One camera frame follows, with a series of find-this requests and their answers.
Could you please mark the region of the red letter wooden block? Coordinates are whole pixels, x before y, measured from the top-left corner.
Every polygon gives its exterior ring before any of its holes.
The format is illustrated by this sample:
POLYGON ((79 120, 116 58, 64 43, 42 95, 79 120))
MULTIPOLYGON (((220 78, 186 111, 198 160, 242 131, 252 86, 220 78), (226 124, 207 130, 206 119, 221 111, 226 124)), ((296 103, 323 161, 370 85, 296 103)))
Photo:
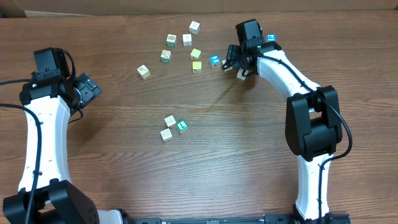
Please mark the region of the red letter wooden block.
POLYGON ((173 115, 170 115, 170 116, 166 117, 164 119, 164 121, 165 121, 165 123, 166 123, 168 128, 176 127, 177 122, 176 122, 176 120, 175 120, 173 115))

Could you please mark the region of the red K wooden block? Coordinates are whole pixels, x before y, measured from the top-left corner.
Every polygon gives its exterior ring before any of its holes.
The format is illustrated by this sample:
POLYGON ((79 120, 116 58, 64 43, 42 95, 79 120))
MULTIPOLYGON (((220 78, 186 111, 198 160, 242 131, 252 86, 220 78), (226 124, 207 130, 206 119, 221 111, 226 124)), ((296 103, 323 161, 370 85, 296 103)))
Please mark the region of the red K wooden block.
POLYGON ((164 142, 167 142, 167 141, 173 139, 172 132, 171 132, 171 130, 169 128, 161 131, 160 135, 161 135, 161 137, 162 137, 164 142))

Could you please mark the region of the green top wooden block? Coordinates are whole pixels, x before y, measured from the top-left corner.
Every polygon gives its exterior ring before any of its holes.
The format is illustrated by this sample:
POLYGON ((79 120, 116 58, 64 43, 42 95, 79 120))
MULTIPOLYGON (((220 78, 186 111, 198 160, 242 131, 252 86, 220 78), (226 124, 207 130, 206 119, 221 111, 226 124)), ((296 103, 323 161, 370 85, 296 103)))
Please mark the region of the green top wooden block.
POLYGON ((176 123, 177 130, 180 134, 184 133, 188 129, 188 124, 185 120, 180 120, 176 123))

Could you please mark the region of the plain white wooden block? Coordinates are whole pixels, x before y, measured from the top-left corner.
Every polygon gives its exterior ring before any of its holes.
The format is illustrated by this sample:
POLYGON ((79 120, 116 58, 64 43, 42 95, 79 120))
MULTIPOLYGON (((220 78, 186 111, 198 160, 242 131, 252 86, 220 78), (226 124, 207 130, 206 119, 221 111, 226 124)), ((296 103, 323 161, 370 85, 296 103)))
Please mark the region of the plain white wooden block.
MULTIPOLYGON (((223 65, 226 63, 226 60, 222 60, 222 63, 221 63, 221 68, 223 67, 223 65)), ((227 71, 230 71, 230 70, 232 70, 233 69, 233 67, 228 67, 228 68, 226 68, 226 69, 223 69, 223 71, 224 72, 227 72, 227 71)))

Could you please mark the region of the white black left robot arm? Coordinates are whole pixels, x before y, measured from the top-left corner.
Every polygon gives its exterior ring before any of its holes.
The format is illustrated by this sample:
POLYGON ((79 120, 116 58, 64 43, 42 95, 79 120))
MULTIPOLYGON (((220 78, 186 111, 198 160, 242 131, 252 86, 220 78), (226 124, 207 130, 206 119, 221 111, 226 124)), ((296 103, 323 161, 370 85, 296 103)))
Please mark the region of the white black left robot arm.
POLYGON ((67 128, 71 116, 101 93, 85 73, 32 73, 20 93, 27 118, 27 152, 18 193, 3 200, 10 223, 131 223, 121 209, 99 210, 70 179, 67 128))

